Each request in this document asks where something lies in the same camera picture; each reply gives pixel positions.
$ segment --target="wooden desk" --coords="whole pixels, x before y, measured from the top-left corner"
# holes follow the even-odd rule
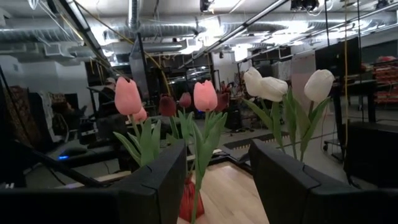
[[[269,223],[252,177],[230,162],[207,168],[200,193],[205,214],[196,224]]]

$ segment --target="mat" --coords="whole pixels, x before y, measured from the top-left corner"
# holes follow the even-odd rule
[[[282,138],[288,138],[289,134],[287,132],[282,131]],[[239,160],[245,153],[248,152],[249,148],[250,148],[250,142],[251,139],[260,139],[261,141],[264,142],[274,142],[275,138],[273,134],[265,134],[262,136],[257,136],[257,137],[253,137],[253,138],[248,138],[248,139],[242,139],[239,141],[235,141],[235,142],[229,142],[224,144],[224,146],[226,148],[229,149],[229,154]]]

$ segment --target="silver duct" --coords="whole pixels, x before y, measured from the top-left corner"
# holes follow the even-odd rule
[[[178,52],[185,48],[180,42],[173,43],[142,43],[144,50],[148,53],[156,52]],[[102,46],[103,50],[114,52],[115,54],[129,54],[132,45],[127,42],[116,42]],[[74,57],[96,57],[89,47],[71,47],[68,52]]]
[[[348,19],[356,15],[357,13],[351,12],[348,14]],[[206,31],[209,31],[211,35],[213,31],[211,28],[220,26],[221,33],[214,34],[214,36],[217,36],[235,29],[251,16],[253,15],[168,16],[160,18],[159,21],[142,17],[140,18],[141,25],[138,31],[143,37],[185,37],[194,36]],[[342,18],[344,18],[343,13],[328,13],[329,27],[341,23]],[[367,17],[366,20],[388,26],[395,23],[397,19],[394,12],[384,12]],[[103,21],[127,38],[134,38],[132,29],[126,25],[126,18],[104,18]],[[275,30],[286,29],[292,26],[293,22],[297,21],[317,23],[317,29],[321,29],[326,24],[323,14],[314,17],[306,13],[273,13],[248,27],[248,32],[273,32]],[[106,40],[119,39],[115,33],[108,30],[98,21],[89,18],[87,22],[95,35],[102,36]],[[66,30],[66,33],[51,19],[8,19],[6,21],[7,26],[0,28],[0,42],[38,42],[42,40],[47,42],[80,41],[80,38],[62,20],[59,20],[59,23]]]
[[[140,0],[129,0],[129,15],[128,15],[128,26],[132,31],[138,30],[139,28],[139,6]]]

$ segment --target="tulip leaf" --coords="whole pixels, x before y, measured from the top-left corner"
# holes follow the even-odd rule
[[[195,140],[195,172],[197,173],[197,178],[199,178],[200,177],[199,158],[202,152],[203,137],[195,122],[192,122],[192,131],[193,131],[193,138]]]
[[[266,112],[266,114],[268,116],[270,116],[269,110],[267,109],[266,103],[264,102],[264,99],[259,98],[260,102],[261,102],[261,106],[262,106],[262,110],[264,112]]]
[[[130,139],[132,140],[132,142],[134,143],[134,145],[136,145],[136,148],[137,148],[138,152],[141,152],[141,145],[139,144],[138,138],[133,136],[130,133],[127,133],[127,134],[130,137]]]
[[[140,139],[141,144],[141,165],[144,166],[154,160],[154,153],[152,148],[152,122],[147,119],[142,126],[142,134]]]
[[[272,119],[266,114],[266,112],[261,110],[255,103],[249,100],[243,99],[243,101],[250,107],[250,109],[253,110],[253,112],[258,115],[258,117],[260,117],[260,119],[267,126],[268,129],[273,130]]]
[[[174,145],[174,143],[176,143],[178,141],[178,139],[176,139],[174,136],[172,136],[169,133],[166,133],[166,141],[168,143],[170,143],[170,145]]]
[[[298,121],[298,128],[300,130],[301,139],[304,138],[305,133],[307,132],[308,128],[311,125],[311,122],[305,113],[304,109],[301,107],[300,103],[294,99],[294,104],[296,107],[296,114],[297,114],[297,121]]]
[[[180,139],[180,136],[178,134],[177,125],[175,124],[174,116],[170,117],[170,126],[172,127],[173,137],[175,137],[176,139]]]
[[[273,120],[272,133],[275,137],[276,142],[279,144],[282,151],[285,153],[284,144],[282,142],[282,133],[280,132],[280,109],[279,102],[272,102],[271,115]]]
[[[152,132],[152,150],[154,153],[154,159],[159,156],[159,150],[160,150],[160,127],[162,125],[162,122],[158,119],[157,123],[154,127],[154,130]]]
[[[213,151],[216,149],[218,143],[220,142],[220,135],[222,130],[224,129],[226,117],[227,114],[225,113],[224,116],[216,120],[215,125],[213,125],[213,127],[209,131],[207,139],[201,146],[201,152],[199,155],[199,168],[201,176],[205,175],[206,167],[211,160]]]
[[[297,130],[297,123],[296,123],[296,116],[293,106],[291,105],[291,101],[288,100],[288,96],[283,97],[284,108],[285,108],[285,117],[287,121],[287,129],[289,130],[289,138],[290,142],[293,146],[293,155],[294,158],[297,159],[297,153],[295,150],[295,142],[296,142],[296,130]]]
[[[113,132],[113,134],[119,139],[119,141],[127,149],[127,151],[130,153],[131,157],[138,163],[138,165],[141,166],[140,156],[139,156],[137,150],[132,145],[132,143],[126,137],[124,137],[122,134],[119,134],[117,132]]]
[[[316,111],[316,114],[311,122],[311,125],[310,125],[308,131],[305,133],[304,137],[301,139],[300,151],[302,152],[302,156],[303,156],[305,150],[307,149],[308,142],[310,141],[310,139],[313,135],[313,132],[315,131],[315,128],[317,127],[319,119],[322,117],[323,110],[325,109],[325,107],[328,105],[329,102],[330,102],[330,99],[327,98],[326,100],[322,101],[322,103],[320,103],[317,106],[317,108],[314,110],[314,112]]]

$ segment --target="red vase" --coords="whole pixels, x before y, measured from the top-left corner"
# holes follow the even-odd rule
[[[193,211],[193,200],[195,198],[195,184],[191,181],[192,175],[185,179],[184,192],[182,194],[180,204],[180,218],[187,222],[191,222],[192,211]],[[198,194],[198,205],[197,205],[197,218],[205,213],[203,202],[201,200],[200,193]]]

